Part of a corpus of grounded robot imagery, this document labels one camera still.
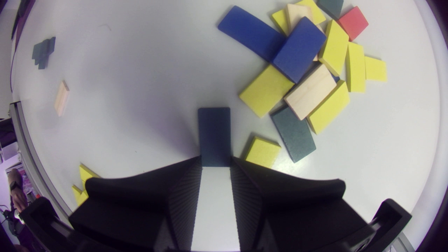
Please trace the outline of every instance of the yellow rectangular block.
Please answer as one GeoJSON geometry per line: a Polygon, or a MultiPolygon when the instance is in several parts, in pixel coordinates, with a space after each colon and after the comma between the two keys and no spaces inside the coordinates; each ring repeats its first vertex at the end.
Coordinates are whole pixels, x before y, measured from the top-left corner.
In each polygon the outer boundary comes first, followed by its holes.
{"type": "Polygon", "coordinates": [[[84,182],[90,178],[99,178],[99,176],[96,173],[94,173],[92,170],[90,170],[83,164],[79,166],[79,173],[81,175],[81,180],[84,182]]]}
{"type": "Polygon", "coordinates": [[[277,11],[272,15],[272,19],[278,28],[287,36],[289,35],[288,21],[284,9],[277,11]]]}
{"type": "Polygon", "coordinates": [[[374,81],[388,81],[388,71],[386,63],[374,58],[365,57],[366,61],[366,79],[374,81]]]}
{"type": "Polygon", "coordinates": [[[243,92],[241,100],[259,117],[266,115],[293,87],[273,65],[269,65],[243,92]]]}
{"type": "Polygon", "coordinates": [[[324,63],[334,76],[339,76],[344,66],[349,36],[334,20],[328,22],[325,35],[327,40],[320,50],[319,61],[324,63]]]}
{"type": "Polygon", "coordinates": [[[319,7],[316,5],[316,3],[313,0],[303,0],[298,3],[298,5],[305,5],[311,8],[311,11],[313,13],[313,23],[315,25],[318,25],[326,20],[325,16],[323,15],[322,11],[319,9],[319,7]]]}
{"type": "Polygon", "coordinates": [[[280,145],[256,136],[254,137],[249,152],[247,153],[246,161],[267,168],[272,168],[280,149],[280,145]]]}
{"type": "Polygon", "coordinates": [[[81,195],[79,196],[78,200],[76,201],[76,203],[78,204],[78,206],[80,206],[82,203],[84,203],[84,201],[86,201],[89,198],[89,196],[87,195],[86,191],[82,191],[81,195]]]}
{"type": "Polygon", "coordinates": [[[349,92],[366,92],[366,63],[364,48],[349,42],[347,47],[347,88],[349,92]]]}
{"type": "Polygon", "coordinates": [[[81,189],[79,189],[77,186],[72,185],[72,191],[73,191],[73,195],[75,196],[76,202],[78,202],[79,197],[81,197],[81,189]]]}
{"type": "Polygon", "coordinates": [[[322,101],[319,106],[307,117],[311,129],[319,134],[341,111],[349,104],[349,91],[345,81],[340,80],[336,88],[322,101]]]}
{"type": "Polygon", "coordinates": [[[320,64],[284,100],[300,120],[305,119],[336,87],[328,69],[320,64]]]}

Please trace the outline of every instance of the dark green block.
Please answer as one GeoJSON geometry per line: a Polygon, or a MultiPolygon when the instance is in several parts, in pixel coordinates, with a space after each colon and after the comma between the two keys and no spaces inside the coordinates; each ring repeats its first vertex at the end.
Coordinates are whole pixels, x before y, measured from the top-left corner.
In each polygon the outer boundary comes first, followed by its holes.
{"type": "Polygon", "coordinates": [[[294,163],[316,150],[308,123],[300,121],[290,107],[276,111],[271,118],[294,163]]]}

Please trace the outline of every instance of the blue block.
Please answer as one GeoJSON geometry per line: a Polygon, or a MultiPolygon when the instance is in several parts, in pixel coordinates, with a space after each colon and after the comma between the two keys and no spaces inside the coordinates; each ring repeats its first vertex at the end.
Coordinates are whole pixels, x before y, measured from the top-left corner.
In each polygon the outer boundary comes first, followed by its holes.
{"type": "Polygon", "coordinates": [[[318,0],[317,5],[333,19],[339,19],[344,0],[318,0]]]}
{"type": "Polygon", "coordinates": [[[229,11],[218,29],[269,62],[285,42],[283,34],[238,6],[229,11]]]}
{"type": "Polygon", "coordinates": [[[229,167],[230,108],[201,108],[198,119],[202,166],[229,167]]]}
{"type": "Polygon", "coordinates": [[[326,39],[325,34],[304,17],[286,39],[272,64],[291,81],[298,83],[326,39]]]}
{"type": "Polygon", "coordinates": [[[316,150],[308,123],[300,121],[290,107],[276,111],[271,119],[294,163],[316,150]]]}

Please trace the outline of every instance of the white table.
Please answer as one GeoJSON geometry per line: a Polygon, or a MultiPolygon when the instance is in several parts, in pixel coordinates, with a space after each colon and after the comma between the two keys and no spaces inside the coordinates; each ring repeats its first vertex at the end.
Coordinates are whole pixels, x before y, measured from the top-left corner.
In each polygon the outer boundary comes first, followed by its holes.
{"type": "Polygon", "coordinates": [[[367,82],[321,134],[317,150],[294,164],[269,116],[259,119],[238,93],[267,66],[217,29],[238,5],[267,24],[290,1],[38,0],[13,66],[39,158],[74,210],[78,166],[104,178],[141,174],[199,155],[197,109],[231,108],[235,156],[254,132],[282,145],[276,170],[308,179],[340,178],[344,199],[370,221],[392,198],[411,212],[425,186],[439,137],[440,92],[433,49],[416,4],[346,0],[370,22],[355,42],[388,64],[388,83],[367,82]],[[56,36],[48,67],[33,45],[56,36]],[[70,88],[62,117],[58,85],[70,88]]]}

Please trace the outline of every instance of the rectangular block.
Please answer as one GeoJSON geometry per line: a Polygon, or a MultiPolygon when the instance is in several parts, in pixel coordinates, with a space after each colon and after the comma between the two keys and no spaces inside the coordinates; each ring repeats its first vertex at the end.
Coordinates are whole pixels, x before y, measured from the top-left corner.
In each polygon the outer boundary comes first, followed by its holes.
{"type": "Polygon", "coordinates": [[[347,47],[347,88],[349,92],[366,92],[366,62],[364,48],[349,42],[347,47]]]}
{"type": "Polygon", "coordinates": [[[87,168],[85,165],[80,164],[79,166],[79,174],[82,181],[87,181],[90,178],[99,178],[99,176],[94,173],[92,170],[87,168]]]}
{"type": "Polygon", "coordinates": [[[55,101],[55,110],[58,114],[58,116],[62,116],[64,114],[65,104],[67,102],[67,99],[69,97],[69,87],[65,83],[65,81],[62,81],[59,85],[59,90],[56,95],[56,101],[55,101]]]}
{"type": "Polygon", "coordinates": [[[283,34],[289,35],[288,19],[286,18],[286,11],[284,9],[275,12],[272,15],[272,19],[283,34]]]}
{"type": "Polygon", "coordinates": [[[286,6],[286,18],[288,20],[288,34],[290,34],[299,21],[307,17],[311,22],[313,21],[313,13],[311,8],[305,5],[288,4],[286,6]]]}
{"type": "Polygon", "coordinates": [[[386,63],[370,57],[364,58],[366,61],[366,79],[374,81],[388,81],[388,71],[386,63]]]}
{"type": "Polygon", "coordinates": [[[356,37],[358,37],[367,26],[369,26],[369,23],[358,6],[347,12],[339,19],[338,22],[349,35],[350,41],[355,40],[356,37]]]}
{"type": "Polygon", "coordinates": [[[256,136],[254,137],[254,140],[252,140],[252,144],[246,156],[246,161],[272,168],[280,150],[281,146],[277,143],[256,136]]]}
{"type": "Polygon", "coordinates": [[[258,116],[266,115],[294,86],[274,66],[269,65],[243,92],[241,100],[258,116]]]}
{"type": "Polygon", "coordinates": [[[319,65],[284,100],[300,120],[305,119],[336,87],[336,82],[324,65],[319,65]]]}
{"type": "Polygon", "coordinates": [[[230,108],[201,108],[198,121],[202,166],[229,167],[230,108]]]}
{"type": "Polygon", "coordinates": [[[316,150],[306,120],[300,121],[290,107],[276,111],[271,118],[294,163],[316,150]]]}
{"type": "Polygon", "coordinates": [[[334,20],[328,22],[325,35],[327,40],[319,53],[319,61],[324,63],[334,76],[339,76],[344,66],[349,36],[334,20]]]}
{"type": "Polygon", "coordinates": [[[272,64],[297,83],[325,42],[325,35],[307,17],[296,25],[272,64]]]}
{"type": "Polygon", "coordinates": [[[308,123],[316,134],[322,132],[349,104],[349,91],[345,81],[340,80],[336,88],[307,117],[308,123]]]}
{"type": "Polygon", "coordinates": [[[311,11],[313,12],[313,23],[315,25],[318,25],[327,19],[313,0],[303,0],[296,4],[305,5],[311,8],[311,11]]]}
{"type": "Polygon", "coordinates": [[[344,0],[318,0],[317,2],[317,6],[333,19],[339,19],[342,5],[344,0]]]}
{"type": "Polygon", "coordinates": [[[266,61],[272,61],[285,41],[284,35],[238,6],[229,11],[218,29],[266,61]]]}

